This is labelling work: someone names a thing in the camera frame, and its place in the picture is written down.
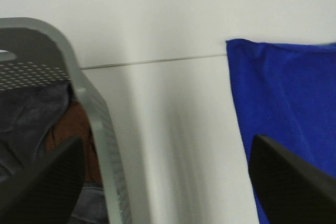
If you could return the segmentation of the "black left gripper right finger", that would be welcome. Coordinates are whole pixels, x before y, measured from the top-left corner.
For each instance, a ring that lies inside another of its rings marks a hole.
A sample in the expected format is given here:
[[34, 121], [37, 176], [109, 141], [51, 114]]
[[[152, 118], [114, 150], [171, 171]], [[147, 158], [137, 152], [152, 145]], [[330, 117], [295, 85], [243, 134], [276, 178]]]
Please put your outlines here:
[[248, 172], [270, 223], [335, 223], [335, 177], [266, 135], [256, 135]]

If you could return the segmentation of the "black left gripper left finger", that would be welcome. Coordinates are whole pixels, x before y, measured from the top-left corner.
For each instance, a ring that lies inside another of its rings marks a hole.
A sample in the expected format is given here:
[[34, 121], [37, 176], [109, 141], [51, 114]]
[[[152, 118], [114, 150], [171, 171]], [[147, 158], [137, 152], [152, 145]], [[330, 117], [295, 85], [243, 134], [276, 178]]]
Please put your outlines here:
[[67, 223], [85, 174], [82, 139], [71, 137], [1, 182], [1, 223]]

